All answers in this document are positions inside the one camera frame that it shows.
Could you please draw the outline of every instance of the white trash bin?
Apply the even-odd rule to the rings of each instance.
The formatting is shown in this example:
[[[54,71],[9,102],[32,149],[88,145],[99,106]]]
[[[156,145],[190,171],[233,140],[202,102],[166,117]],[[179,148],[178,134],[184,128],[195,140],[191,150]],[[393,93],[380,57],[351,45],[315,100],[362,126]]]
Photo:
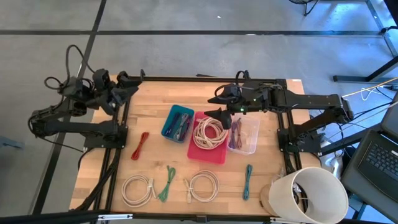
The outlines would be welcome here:
[[[305,213],[294,200],[294,182],[307,194]],[[278,216],[292,222],[338,223],[348,211],[343,184],[333,174],[318,167],[304,168],[275,181],[269,190],[269,203]]]

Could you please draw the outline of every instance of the concrete floor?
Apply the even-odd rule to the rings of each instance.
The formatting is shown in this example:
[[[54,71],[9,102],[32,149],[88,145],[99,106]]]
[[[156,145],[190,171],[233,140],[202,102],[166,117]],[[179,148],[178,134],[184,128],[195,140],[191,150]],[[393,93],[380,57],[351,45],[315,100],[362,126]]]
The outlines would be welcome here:
[[[383,24],[392,25],[383,1],[374,0],[373,4]],[[99,5],[100,0],[2,0],[0,29],[91,30]],[[106,3],[99,29],[377,30],[363,2],[321,1],[309,16],[303,17],[302,12],[303,6],[288,0],[112,0]],[[396,37],[398,35],[392,32],[394,43],[398,43]],[[85,35],[0,35],[0,103],[7,105],[0,111],[0,136],[25,143],[22,150],[0,149],[0,217],[25,215],[31,210],[51,144],[31,135],[27,119],[33,110],[58,102],[59,95],[44,87],[43,79],[55,76],[64,80],[66,47],[77,44],[84,51],[87,41]],[[76,73],[80,56],[73,51],[70,58],[72,73]],[[90,64],[94,69],[106,68],[111,73],[125,70],[131,75],[138,74],[143,68],[148,75],[193,76],[202,73],[232,77],[236,71],[248,69],[252,77],[300,78],[309,94],[344,95],[369,85],[334,83],[332,75],[369,75],[390,59],[384,40],[374,37],[121,35],[97,36]],[[86,72],[85,76],[91,77],[91,74]],[[389,76],[398,76],[398,70]],[[394,96],[393,92],[384,91]],[[368,101],[363,101],[360,95],[349,100],[354,112],[389,101],[377,94],[370,96]],[[79,121],[89,122],[90,114]],[[371,126],[381,118],[382,114],[379,114],[361,125]],[[329,125],[326,136],[337,130],[336,125]],[[348,136],[360,130],[354,126],[345,134]],[[65,144],[81,147],[83,138],[67,134]],[[45,203],[45,213],[68,210],[79,156],[79,152],[63,149]],[[376,213],[366,212],[364,218],[388,221],[372,215]]]

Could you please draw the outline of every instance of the wooden tabletop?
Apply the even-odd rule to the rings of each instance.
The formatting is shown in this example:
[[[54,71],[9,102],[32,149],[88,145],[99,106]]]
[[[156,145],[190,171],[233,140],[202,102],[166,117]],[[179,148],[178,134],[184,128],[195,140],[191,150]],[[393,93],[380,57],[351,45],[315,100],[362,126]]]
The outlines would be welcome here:
[[[161,135],[162,127],[172,105],[177,104],[195,111],[216,110],[220,106],[207,103],[213,97],[214,90],[222,83],[200,82],[144,82],[132,97],[127,125],[129,126],[126,147],[122,150],[119,170],[112,201],[112,212],[145,213],[205,213],[209,215],[269,215],[259,203],[259,192],[270,184],[271,178],[278,174],[284,161],[277,142],[279,127],[275,113],[248,113],[247,116],[260,120],[256,152],[250,156],[227,152],[226,162],[222,166],[197,162],[188,159],[189,139],[183,144],[172,142]],[[301,80],[287,80],[288,88],[303,94]],[[309,119],[307,110],[294,110],[296,124]],[[103,111],[95,111],[92,122],[98,123],[111,119]],[[150,132],[138,160],[132,161],[131,154],[136,149],[141,133]],[[97,184],[103,161],[104,149],[95,149],[87,154],[81,167],[73,191],[70,208],[79,206]],[[319,166],[315,156],[301,153],[303,167]],[[248,164],[253,165],[250,181],[249,200],[242,199],[245,183],[245,171]],[[154,188],[161,193],[167,182],[167,165],[176,169],[176,176],[170,185],[169,197],[165,203],[152,198],[140,208],[130,208],[124,204],[121,195],[123,182],[131,175],[142,174],[154,178]],[[188,204],[187,188],[184,179],[190,180],[199,170],[211,170],[220,180],[220,191],[214,201]],[[108,186],[104,188],[100,208],[104,208]],[[127,188],[131,199],[141,198],[146,186],[133,182]],[[208,197],[212,191],[209,180],[199,179],[195,184],[199,196]]]

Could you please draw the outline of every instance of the coiled white cable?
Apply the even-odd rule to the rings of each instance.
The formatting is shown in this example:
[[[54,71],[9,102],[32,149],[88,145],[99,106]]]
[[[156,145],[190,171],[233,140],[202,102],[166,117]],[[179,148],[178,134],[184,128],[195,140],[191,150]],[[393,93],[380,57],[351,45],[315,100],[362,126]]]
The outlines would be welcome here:
[[[211,181],[211,184],[213,185],[213,193],[209,198],[201,198],[199,197],[195,191],[193,190],[193,186],[195,185],[195,181],[197,181],[197,178],[199,177],[206,177]],[[192,197],[198,200],[199,202],[210,202],[216,198],[218,194],[218,189],[220,188],[220,183],[218,182],[218,178],[216,174],[214,174],[212,171],[209,170],[201,170],[197,172],[195,175],[193,175],[191,181],[188,183],[186,179],[184,179],[185,186],[188,189],[188,194],[187,194],[187,202],[191,203],[192,202]]]
[[[205,134],[206,127],[211,127],[216,132],[215,138],[208,138]],[[223,129],[221,122],[214,118],[202,119],[193,130],[193,142],[201,149],[211,150],[224,142],[227,131]]]
[[[145,184],[147,184],[147,193],[142,198],[140,198],[138,200],[130,200],[127,198],[127,195],[126,195],[127,185],[129,185],[134,180],[138,180],[138,181],[141,181],[141,182],[144,182]],[[154,198],[157,198],[155,189],[154,189],[154,179],[153,178],[150,178],[148,180],[148,178],[144,175],[132,175],[123,183],[123,186],[122,186],[123,201],[127,206],[129,206],[131,208],[138,208],[138,207],[145,205],[150,200],[151,195],[153,195]]]

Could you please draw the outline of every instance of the green cable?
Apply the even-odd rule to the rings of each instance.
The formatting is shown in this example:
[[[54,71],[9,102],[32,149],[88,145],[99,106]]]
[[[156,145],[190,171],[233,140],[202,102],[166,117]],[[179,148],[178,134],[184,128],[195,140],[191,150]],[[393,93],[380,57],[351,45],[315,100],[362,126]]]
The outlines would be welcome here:
[[[164,187],[162,193],[160,193],[158,195],[158,198],[162,201],[165,202],[167,200],[167,196],[169,195],[169,187],[170,187],[170,183],[173,180],[174,176],[175,176],[175,169],[174,167],[169,167],[169,165],[167,165],[167,172],[169,172],[168,177],[167,177],[167,184],[166,187]]]
[[[253,166],[249,164],[246,167],[246,183],[244,185],[243,200],[249,199],[249,183],[250,183],[250,176],[251,176],[252,170],[253,170]]]

